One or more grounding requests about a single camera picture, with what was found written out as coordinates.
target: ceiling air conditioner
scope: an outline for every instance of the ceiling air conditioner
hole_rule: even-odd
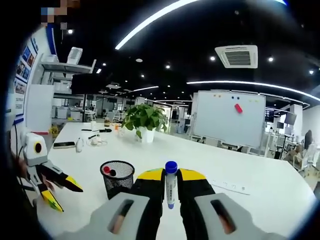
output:
[[[256,45],[219,46],[215,51],[226,69],[258,68]]]

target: red magnet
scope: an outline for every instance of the red magnet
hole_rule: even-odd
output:
[[[234,105],[236,111],[239,113],[239,114],[242,114],[243,110],[242,108],[240,107],[240,105],[237,103],[236,105]]]
[[[105,174],[108,174],[110,172],[110,167],[108,166],[103,167],[103,171]]]

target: ceiling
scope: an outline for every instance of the ceiling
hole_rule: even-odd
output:
[[[158,18],[115,50],[132,29],[176,1],[81,1],[81,7],[68,10],[63,19],[73,34],[58,27],[54,30],[60,62],[67,61],[71,47],[82,48],[79,64],[90,66],[97,59],[94,72],[102,69],[101,77],[121,86],[118,90],[106,88],[108,95],[159,86],[121,96],[190,100],[199,90],[220,89],[268,93],[311,106],[320,103],[296,92],[259,85],[187,84],[216,80],[267,83],[320,98],[320,91],[313,91],[320,85],[316,1],[286,0],[286,6],[275,0],[199,0]],[[257,45],[258,68],[225,68],[215,48],[230,45]],[[288,105],[279,98],[274,101],[268,97],[267,105]]]

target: tabletop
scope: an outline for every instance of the tabletop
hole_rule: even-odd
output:
[[[69,122],[61,130],[55,142],[87,139],[92,132],[90,123]],[[104,129],[103,123],[97,123]],[[187,139],[155,132],[151,144],[136,141],[135,133],[126,130],[124,135],[111,127],[112,132],[100,133],[107,141],[104,146],[84,145],[82,152],[74,148],[51,149],[48,158],[72,176],[83,192],[72,192],[56,187],[55,197],[64,208],[58,212],[38,201],[37,214],[40,223],[53,237],[63,232],[75,232],[87,225],[91,213],[108,201],[100,166],[107,161],[122,160],[135,168],[134,179],[144,171],[161,168],[169,160],[178,167],[198,171],[209,182],[233,183],[245,186],[249,194],[240,194],[213,186],[216,193],[225,193],[247,209],[253,223],[265,232],[289,237],[300,226],[316,198],[306,181],[286,161],[265,158],[241,152],[209,146]],[[168,209],[163,201],[163,215],[156,239],[186,239],[180,216],[180,203]]]

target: black mesh pen holder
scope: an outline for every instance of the black mesh pen holder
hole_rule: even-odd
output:
[[[120,192],[128,193],[134,184],[135,168],[125,161],[107,161],[100,167],[108,199]]]

